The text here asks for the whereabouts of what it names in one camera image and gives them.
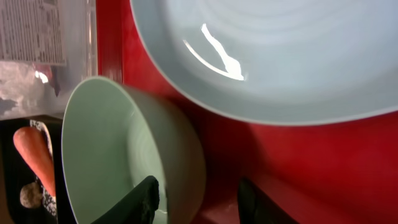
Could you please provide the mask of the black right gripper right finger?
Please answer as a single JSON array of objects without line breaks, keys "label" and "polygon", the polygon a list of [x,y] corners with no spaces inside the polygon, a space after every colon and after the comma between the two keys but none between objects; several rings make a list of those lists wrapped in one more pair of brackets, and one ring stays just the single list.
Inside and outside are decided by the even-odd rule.
[{"label": "black right gripper right finger", "polygon": [[240,224],[298,224],[278,204],[248,178],[238,186]]}]

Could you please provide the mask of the red snack wrapper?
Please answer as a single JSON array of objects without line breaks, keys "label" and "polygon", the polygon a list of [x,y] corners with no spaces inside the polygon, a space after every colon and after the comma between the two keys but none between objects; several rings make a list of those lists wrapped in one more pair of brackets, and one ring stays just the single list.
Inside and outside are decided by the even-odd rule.
[{"label": "red snack wrapper", "polygon": [[58,96],[61,89],[55,70],[46,64],[33,63],[32,65],[35,70],[35,77],[41,79],[42,83],[49,84],[53,88],[55,96]]}]

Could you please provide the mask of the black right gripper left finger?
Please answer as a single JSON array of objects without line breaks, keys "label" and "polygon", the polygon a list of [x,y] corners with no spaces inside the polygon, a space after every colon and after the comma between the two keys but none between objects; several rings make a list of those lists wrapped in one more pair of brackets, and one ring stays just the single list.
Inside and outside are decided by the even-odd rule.
[{"label": "black right gripper left finger", "polygon": [[159,202],[159,182],[149,175],[93,224],[152,224]]}]

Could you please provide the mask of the mint green bowl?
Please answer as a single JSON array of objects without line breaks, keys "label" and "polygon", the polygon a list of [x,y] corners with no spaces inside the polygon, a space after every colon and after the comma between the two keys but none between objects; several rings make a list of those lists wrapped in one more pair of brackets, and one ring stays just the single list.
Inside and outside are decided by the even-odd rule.
[{"label": "mint green bowl", "polygon": [[93,223],[144,180],[159,183],[156,223],[190,223],[206,185],[200,140],[169,101],[104,77],[81,82],[63,118],[62,165],[77,223]]}]

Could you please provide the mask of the orange carrot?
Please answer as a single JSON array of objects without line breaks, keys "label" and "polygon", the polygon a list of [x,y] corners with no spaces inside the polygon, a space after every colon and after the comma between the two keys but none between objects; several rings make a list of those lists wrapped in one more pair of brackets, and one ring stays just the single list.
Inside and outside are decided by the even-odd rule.
[{"label": "orange carrot", "polygon": [[13,135],[14,145],[47,192],[55,197],[55,171],[42,133],[33,127],[18,129]]}]

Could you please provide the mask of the light blue plate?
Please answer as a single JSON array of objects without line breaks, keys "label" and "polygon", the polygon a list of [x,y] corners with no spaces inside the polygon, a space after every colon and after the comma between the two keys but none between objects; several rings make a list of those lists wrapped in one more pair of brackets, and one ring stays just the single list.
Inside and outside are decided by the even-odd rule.
[{"label": "light blue plate", "polygon": [[132,0],[182,95],[223,116],[309,126],[397,110],[397,0]]}]

